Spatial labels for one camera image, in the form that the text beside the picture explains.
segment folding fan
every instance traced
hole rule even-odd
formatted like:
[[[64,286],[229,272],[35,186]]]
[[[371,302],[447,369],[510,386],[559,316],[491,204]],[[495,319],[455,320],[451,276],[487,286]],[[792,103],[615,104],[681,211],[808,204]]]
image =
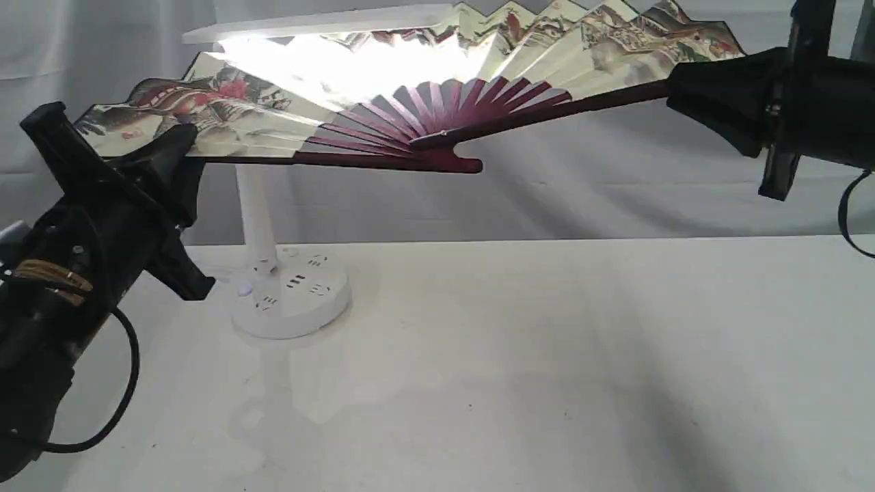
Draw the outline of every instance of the folding fan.
[[[430,27],[229,39],[182,80],[143,81],[76,128],[104,157],[194,123],[192,155],[213,162],[478,172],[453,144],[662,97],[653,82],[678,63],[743,54],[725,23],[691,20],[672,0],[640,15],[622,0],[447,12]]]

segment white table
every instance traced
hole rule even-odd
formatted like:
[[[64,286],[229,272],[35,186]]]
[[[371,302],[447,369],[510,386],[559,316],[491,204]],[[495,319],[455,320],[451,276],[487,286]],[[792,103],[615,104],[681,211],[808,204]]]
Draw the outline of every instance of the white table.
[[[875,489],[875,263],[840,238],[328,248],[353,306],[298,341],[144,276],[127,416],[3,492]],[[101,331],[55,440],[115,407],[126,343]]]

